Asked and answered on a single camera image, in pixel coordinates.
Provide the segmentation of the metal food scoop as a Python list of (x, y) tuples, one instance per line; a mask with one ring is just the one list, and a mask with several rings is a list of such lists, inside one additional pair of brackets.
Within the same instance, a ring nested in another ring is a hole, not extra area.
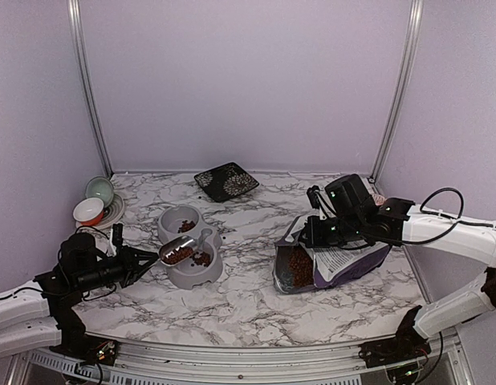
[(173, 268), (181, 264), (185, 259), (194, 255), (197, 251), (197, 241), (190, 236), (177, 237), (158, 250), (158, 262), (164, 267)]

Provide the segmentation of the purple pet food bag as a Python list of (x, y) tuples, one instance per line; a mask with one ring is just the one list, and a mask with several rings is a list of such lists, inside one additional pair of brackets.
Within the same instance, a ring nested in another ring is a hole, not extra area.
[(392, 246), (355, 241), (348, 249), (308, 249), (300, 240), (305, 216), (296, 217), (275, 242), (274, 287), (281, 294), (333, 289), (380, 267)]

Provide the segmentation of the grey double pet bowl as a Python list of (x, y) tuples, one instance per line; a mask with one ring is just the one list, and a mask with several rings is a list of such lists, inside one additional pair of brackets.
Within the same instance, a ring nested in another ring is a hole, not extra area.
[(216, 282), (223, 271), (218, 230), (191, 205), (166, 209), (157, 220), (159, 251), (169, 280), (179, 289)]

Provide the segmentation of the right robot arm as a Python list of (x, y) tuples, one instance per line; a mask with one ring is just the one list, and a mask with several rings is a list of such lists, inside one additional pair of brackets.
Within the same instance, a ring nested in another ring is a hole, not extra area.
[(427, 306), (410, 310), (389, 341), (388, 351), (406, 359), (420, 342), (496, 310), (496, 221), (427, 208), (425, 203), (388, 198), (382, 205), (357, 174), (342, 176), (325, 188), (307, 190), (311, 207), (322, 216), (307, 218), (303, 232), (308, 248), (358, 250), (366, 245), (424, 246), (485, 264), (469, 284)]

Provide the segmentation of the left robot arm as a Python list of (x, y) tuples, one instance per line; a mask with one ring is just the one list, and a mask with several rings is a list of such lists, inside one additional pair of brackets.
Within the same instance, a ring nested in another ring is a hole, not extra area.
[(116, 252), (108, 256), (90, 233), (75, 233), (61, 244), (51, 271), (1, 293), (0, 359), (38, 347), (87, 359), (107, 345), (106, 340), (87, 334), (74, 306), (93, 290), (134, 284), (159, 259), (157, 253), (122, 241), (113, 237)]

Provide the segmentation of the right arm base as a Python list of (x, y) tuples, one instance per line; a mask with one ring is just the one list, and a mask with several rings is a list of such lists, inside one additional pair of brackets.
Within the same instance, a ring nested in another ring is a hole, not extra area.
[(373, 368), (426, 357), (431, 351), (427, 342), (416, 346), (400, 345), (394, 338), (386, 338), (361, 344), (358, 356), (367, 368)]

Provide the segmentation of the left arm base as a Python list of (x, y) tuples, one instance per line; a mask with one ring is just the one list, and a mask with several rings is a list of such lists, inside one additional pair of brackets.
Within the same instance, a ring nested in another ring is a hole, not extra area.
[(120, 344), (116, 340), (88, 337), (87, 339), (73, 345), (60, 344), (50, 346), (51, 352), (78, 359), (84, 365), (112, 366), (118, 354)]

